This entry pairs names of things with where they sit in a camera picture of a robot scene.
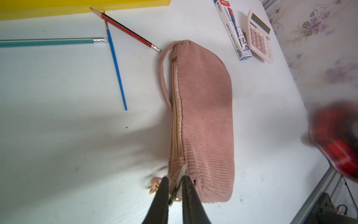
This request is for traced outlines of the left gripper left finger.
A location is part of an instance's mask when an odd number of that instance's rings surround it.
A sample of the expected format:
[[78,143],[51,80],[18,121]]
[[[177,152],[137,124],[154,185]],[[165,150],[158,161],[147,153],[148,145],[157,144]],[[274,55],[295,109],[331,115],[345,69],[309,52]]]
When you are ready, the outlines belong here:
[[169,180],[167,176],[164,176],[142,224],[167,224],[168,211]]

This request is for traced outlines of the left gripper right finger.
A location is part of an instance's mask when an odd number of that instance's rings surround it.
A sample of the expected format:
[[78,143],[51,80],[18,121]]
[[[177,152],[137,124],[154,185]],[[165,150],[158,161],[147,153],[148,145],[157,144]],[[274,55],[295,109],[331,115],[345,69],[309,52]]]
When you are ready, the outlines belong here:
[[211,224],[189,175],[182,178],[182,211],[184,224]]

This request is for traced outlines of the pink corduroy bag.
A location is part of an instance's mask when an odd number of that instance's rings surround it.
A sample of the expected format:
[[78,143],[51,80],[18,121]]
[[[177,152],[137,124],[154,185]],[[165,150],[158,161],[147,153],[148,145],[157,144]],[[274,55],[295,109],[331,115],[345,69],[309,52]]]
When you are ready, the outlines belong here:
[[172,113],[168,179],[183,166],[203,203],[230,200],[235,181],[231,77],[222,60],[190,40],[162,51],[161,87]]

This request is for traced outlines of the white red plush keychain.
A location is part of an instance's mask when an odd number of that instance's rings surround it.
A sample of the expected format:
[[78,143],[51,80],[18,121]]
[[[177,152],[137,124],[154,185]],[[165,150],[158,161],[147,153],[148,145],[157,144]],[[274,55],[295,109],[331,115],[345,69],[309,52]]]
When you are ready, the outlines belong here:
[[303,144],[317,147],[341,175],[358,181],[358,103],[336,101],[310,111]]

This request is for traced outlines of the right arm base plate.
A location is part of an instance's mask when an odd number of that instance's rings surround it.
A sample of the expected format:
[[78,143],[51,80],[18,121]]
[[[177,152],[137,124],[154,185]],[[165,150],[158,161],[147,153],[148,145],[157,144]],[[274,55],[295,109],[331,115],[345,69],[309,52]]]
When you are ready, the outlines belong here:
[[358,220],[348,217],[348,207],[335,206],[327,193],[322,193],[304,224],[357,224]]

